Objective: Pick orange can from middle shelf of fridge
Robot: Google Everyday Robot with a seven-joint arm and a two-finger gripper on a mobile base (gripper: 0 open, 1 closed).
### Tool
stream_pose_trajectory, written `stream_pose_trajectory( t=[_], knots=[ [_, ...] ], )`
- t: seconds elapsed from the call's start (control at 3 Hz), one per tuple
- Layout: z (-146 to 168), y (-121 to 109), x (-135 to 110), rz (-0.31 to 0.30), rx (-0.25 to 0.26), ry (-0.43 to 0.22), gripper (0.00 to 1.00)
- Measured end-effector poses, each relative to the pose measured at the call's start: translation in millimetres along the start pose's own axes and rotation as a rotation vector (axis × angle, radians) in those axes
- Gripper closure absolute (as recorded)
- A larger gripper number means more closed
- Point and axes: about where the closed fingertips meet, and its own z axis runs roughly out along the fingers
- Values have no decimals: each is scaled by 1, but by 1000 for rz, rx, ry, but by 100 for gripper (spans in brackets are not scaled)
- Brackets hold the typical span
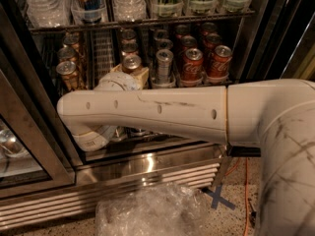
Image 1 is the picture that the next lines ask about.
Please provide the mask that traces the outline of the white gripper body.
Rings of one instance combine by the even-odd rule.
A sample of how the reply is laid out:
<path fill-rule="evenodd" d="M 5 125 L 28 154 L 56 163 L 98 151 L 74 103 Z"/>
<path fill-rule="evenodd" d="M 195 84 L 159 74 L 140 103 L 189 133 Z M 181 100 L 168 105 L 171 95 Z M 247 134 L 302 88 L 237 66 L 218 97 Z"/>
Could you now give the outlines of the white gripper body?
<path fill-rule="evenodd" d="M 112 72 L 102 77 L 94 90 L 138 90 L 136 79 L 123 72 Z"/>

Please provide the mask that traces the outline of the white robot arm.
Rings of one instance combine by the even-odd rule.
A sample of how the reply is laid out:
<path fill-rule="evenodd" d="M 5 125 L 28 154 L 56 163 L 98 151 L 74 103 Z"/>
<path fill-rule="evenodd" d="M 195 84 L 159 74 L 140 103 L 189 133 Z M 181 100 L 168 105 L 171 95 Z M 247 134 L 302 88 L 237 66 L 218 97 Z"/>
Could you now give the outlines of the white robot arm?
<path fill-rule="evenodd" d="M 101 126 L 142 128 L 258 148 L 255 236 L 315 236 L 315 83 L 280 79 L 231 86 L 133 90 L 122 73 L 62 96 L 58 114 L 78 144 L 99 148 Z"/>

